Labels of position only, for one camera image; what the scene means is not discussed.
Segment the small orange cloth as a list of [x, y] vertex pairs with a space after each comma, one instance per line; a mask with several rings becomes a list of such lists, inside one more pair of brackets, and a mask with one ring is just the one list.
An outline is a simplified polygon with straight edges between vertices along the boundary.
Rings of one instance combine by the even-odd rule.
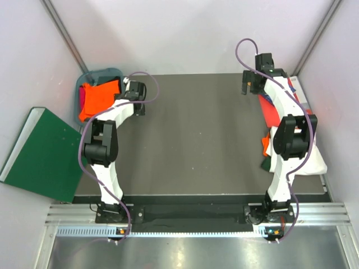
[[271, 155], [271, 135], [270, 132], [267, 133], [265, 137], [261, 139], [261, 143], [263, 146], [263, 155], [265, 157]]

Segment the orange t-shirt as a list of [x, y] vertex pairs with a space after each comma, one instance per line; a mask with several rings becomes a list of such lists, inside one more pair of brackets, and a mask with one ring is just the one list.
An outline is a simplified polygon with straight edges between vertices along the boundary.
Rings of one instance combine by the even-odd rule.
[[84, 122], [95, 114], [108, 109], [114, 104], [115, 94], [121, 93], [119, 80], [112, 80], [98, 86], [83, 83], [85, 89], [85, 105], [79, 113], [79, 120]]

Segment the red folder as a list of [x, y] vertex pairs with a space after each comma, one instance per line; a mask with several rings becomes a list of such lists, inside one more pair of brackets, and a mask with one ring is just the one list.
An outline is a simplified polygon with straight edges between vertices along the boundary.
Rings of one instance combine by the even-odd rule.
[[[294, 97], [299, 103], [301, 103], [301, 105], [306, 109], [306, 111], [309, 114], [312, 114], [312, 111], [307, 102], [302, 86], [300, 84], [299, 78], [297, 76], [291, 76], [290, 81], [292, 87], [294, 88], [294, 93], [293, 93]], [[275, 127], [279, 126], [280, 119], [275, 107], [261, 95], [258, 96], [258, 99], [263, 112], [266, 126], [268, 128], [271, 128], [273, 126]]]

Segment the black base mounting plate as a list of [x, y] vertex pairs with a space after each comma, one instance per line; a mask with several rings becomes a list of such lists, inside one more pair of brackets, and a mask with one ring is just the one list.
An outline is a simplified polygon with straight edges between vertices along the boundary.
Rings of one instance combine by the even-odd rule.
[[261, 205], [225, 205], [225, 204], [194, 204], [194, 205], [131, 205], [128, 207], [132, 224], [158, 225], [198, 225], [200, 221], [213, 224], [224, 221], [234, 224], [259, 225], [264, 222], [293, 221], [293, 208], [285, 211], [267, 212]]

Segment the magenta t-shirt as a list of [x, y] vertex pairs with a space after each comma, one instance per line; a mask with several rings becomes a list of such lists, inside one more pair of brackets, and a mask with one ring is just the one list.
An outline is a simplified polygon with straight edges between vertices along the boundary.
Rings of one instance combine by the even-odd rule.
[[84, 105], [85, 105], [85, 95], [86, 95], [86, 92], [85, 92], [84, 87], [80, 86], [79, 87], [79, 107], [80, 107], [80, 110], [82, 110]]

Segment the white t-shirt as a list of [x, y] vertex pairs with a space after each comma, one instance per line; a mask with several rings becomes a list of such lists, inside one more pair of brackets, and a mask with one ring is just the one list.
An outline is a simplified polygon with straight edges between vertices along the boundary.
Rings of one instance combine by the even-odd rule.
[[[277, 164], [277, 155], [272, 147], [273, 139], [271, 138], [271, 168], [270, 173], [274, 173], [275, 167]], [[327, 172], [327, 165], [316, 145], [316, 139], [314, 138], [314, 145], [311, 151], [311, 155], [306, 164], [299, 169], [295, 174], [296, 175], [321, 175]]]

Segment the blue orange book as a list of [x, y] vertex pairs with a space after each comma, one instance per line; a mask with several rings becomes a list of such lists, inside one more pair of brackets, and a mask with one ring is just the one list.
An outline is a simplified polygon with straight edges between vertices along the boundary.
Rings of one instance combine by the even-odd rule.
[[[287, 80], [287, 86], [289, 87], [290, 91], [292, 92], [293, 95], [296, 94], [296, 89], [294, 88], [293, 86], [293, 83], [291, 81], [291, 79], [289, 77], [286, 78]], [[265, 91], [263, 94], [262, 94], [263, 98], [268, 101], [271, 105], [274, 105], [273, 103], [273, 99], [271, 98], [271, 96], [268, 94], [267, 91]]]

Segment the aluminium rail frame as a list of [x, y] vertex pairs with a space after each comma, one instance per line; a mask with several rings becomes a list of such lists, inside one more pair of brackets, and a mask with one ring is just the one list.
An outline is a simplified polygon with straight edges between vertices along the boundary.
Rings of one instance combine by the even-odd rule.
[[[284, 240], [286, 247], [275, 258], [278, 263], [284, 258], [295, 258], [303, 253], [303, 261], [317, 268], [327, 268], [333, 262], [341, 262], [344, 268], [358, 268], [358, 240], [355, 237], [347, 210], [342, 203], [299, 203], [293, 205], [293, 214], [298, 216], [295, 224], [287, 222], [285, 230], [290, 230]], [[245, 257], [267, 263], [273, 256], [279, 243], [270, 243], [267, 238], [279, 223], [263, 222], [258, 225], [235, 224], [230, 228], [229, 223], [205, 221], [200, 225], [199, 220], [189, 220], [189, 228], [185, 231], [160, 231], [158, 227], [146, 231], [127, 224], [97, 224], [95, 213], [83, 204], [53, 205], [49, 209], [45, 221], [45, 231], [39, 249], [35, 268], [50, 268], [54, 265], [51, 260], [59, 256], [55, 247], [58, 238], [89, 238], [90, 241], [79, 246], [69, 255], [60, 258], [62, 262], [70, 262], [81, 252], [88, 252], [96, 242], [108, 240], [115, 245], [132, 238], [172, 240], [204, 239], [238, 240], [251, 252]]]

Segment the dark green cloth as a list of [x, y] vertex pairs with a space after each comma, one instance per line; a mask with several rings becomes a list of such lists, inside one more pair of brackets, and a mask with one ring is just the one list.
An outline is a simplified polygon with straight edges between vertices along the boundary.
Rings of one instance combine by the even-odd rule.
[[271, 168], [271, 157], [270, 156], [266, 156], [264, 158], [264, 160], [262, 161], [260, 167], [265, 170], [270, 172], [270, 168]]

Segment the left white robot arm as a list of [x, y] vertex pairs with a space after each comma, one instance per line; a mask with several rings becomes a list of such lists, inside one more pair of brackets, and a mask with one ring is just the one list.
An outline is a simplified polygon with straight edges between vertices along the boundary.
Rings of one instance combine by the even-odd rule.
[[99, 183], [101, 200], [97, 203], [95, 222], [117, 224], [126, 222], [123, 190], [119, 186], [116, 159], [117, 128], [133, 115], [144, 115], [147, 88], [143, 82], [125, 79], [125, 90], [115, 94], [112, 110], [97, 116], [84, 136], [81, 154], [93, 169]]

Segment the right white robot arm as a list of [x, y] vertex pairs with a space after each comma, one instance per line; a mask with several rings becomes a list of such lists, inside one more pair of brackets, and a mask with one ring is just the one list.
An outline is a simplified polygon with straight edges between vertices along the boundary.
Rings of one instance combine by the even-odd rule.
[[260, 208], [251, 208], [247, 221], [259, 225], [276, 221], [292, 213], [291, 199], [295, 198], [292, 184], [297, 171], [309, 160], [314, 146], [317, 117], [309, 115], [298, 102], [292, 85], [283, 75], [271, 72], [244, 71], [242, 92], [267, 94], [278, 113], [280, 124], [272, 135], [272, 147], [277, 156], [272, 183]]

